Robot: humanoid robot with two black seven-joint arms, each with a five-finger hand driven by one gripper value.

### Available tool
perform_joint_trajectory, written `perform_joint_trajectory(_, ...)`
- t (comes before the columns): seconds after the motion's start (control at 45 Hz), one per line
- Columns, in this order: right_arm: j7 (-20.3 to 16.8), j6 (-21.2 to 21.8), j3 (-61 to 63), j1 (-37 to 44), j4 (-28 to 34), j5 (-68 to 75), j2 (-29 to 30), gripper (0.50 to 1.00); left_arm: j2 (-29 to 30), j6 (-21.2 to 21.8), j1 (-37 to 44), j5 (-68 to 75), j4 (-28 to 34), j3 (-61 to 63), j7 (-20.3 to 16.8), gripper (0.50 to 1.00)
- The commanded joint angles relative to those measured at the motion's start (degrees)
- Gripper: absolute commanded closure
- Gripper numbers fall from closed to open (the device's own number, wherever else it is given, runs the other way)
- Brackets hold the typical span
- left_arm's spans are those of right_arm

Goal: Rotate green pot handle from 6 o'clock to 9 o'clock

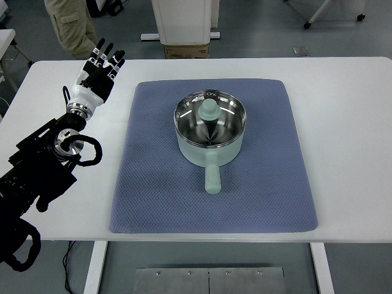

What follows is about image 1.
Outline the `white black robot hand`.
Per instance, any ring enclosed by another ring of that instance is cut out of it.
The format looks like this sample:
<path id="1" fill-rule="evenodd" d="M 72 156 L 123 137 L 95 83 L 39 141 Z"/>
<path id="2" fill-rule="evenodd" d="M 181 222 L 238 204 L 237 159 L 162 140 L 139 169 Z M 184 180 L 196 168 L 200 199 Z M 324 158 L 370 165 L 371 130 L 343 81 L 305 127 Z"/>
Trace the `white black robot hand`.
<path id="1" fill-rule="evenodd" d="M 104 104 L 115 84 L 115 78 L 124 65 L 125 51 L 117 50 L 112 55 L 114 44 L 104 46 L 105 39 L 99 40 L 84 63 L 67 99 L 66 110 L 89 120 L 97 107 Z"/>

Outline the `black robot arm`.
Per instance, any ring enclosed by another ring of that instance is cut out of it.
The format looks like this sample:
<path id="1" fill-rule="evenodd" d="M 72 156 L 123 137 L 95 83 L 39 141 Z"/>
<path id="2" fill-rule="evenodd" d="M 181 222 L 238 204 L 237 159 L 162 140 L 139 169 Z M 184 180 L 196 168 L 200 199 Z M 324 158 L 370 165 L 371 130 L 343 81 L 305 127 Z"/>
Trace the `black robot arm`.
<path id="1" fill-rule="evenodd" d="M 19 142 L 9 158 L 12 169 L 1 177 L 1 261 L 15 271 L 29 269 L 41 248 L 39 231 L 22 215 L 31 205 L 45 212 L 76 182 L 76 166 L 102 159 L 100 143 L 81 134 L 86 120 L 81 110 L 69 110 Z"/>

